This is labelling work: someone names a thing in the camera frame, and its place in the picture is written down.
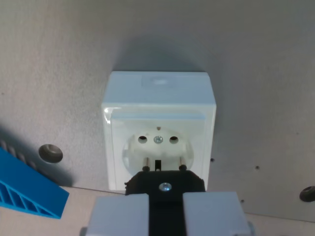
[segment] mounting hole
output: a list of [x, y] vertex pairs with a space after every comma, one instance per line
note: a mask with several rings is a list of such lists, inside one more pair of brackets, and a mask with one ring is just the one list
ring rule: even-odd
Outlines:
[[303, 189], [300, 193], [300, 199], [306, 203], [315, 201], [315, 186]]
[[41, 159], [48, 163], [58, 163], [63, 159], [63, 152], [59, 147], [53, 144], [44, 144], [40, 146], [38, 154]]
[[172, 136], [170, 137], [169, 141], [171, 144], [176, 144], [178, 143], [178, 138], [176, 136]]
[[147, 140], [148, 140], [148, 139], [147, 139], [146, 136], [140, 136], [140, 137], [138, 138], [138, 142], [141, 143], [141, 144], [146, 143]]

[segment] metal prong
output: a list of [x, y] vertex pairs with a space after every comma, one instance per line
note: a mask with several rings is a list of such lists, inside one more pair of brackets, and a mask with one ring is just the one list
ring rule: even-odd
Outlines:
[[150, 159], [148, 157], [143, 159], [143, 171], [150, 171]]
[[179, 158], [179, 162], [180, 162], [180, 165], [179, 165], [179, 170], [180, 171], [185, 171], [187, 170], [187, 166], [186, 166], [186, 161], [183, 157], [180, 157]]
[[182, 156], [179, 158], [179, 163], [180, 165], [186, 165], [186, 161], [185, 158], [183, 158]]

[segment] table surface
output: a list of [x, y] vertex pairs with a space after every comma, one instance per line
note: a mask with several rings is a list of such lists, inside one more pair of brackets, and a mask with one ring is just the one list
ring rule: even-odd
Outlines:
[[[96, 197], [114, 193], [64, 188], [70, 193], [61, 220], [0, 207], [1, 236], [85, 236]], [[313, 236], [315, 223], [247, 214], [257, 236]]]

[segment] gray wall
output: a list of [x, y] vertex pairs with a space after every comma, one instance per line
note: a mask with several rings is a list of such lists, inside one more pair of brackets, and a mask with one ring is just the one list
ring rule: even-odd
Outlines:
[[[100, 104], [110, 72], [206, 71], [218, 108], [209, 188], [237, 191], [247, 212], [315, 221], [298, 199], [315, 179], [314, 7], [2, 0], [0, 138], [62, 185], [107, 190]], [[62, 162], [38, 158], [45, 143]]]

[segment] wall socket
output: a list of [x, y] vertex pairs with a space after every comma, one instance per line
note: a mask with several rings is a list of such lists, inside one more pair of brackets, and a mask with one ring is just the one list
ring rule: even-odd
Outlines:
[[207, 73], [114, 71], [102, 112], [110, 190], [124, 190], [144, 165], [181, 162], [207, 189], [216, 115]]

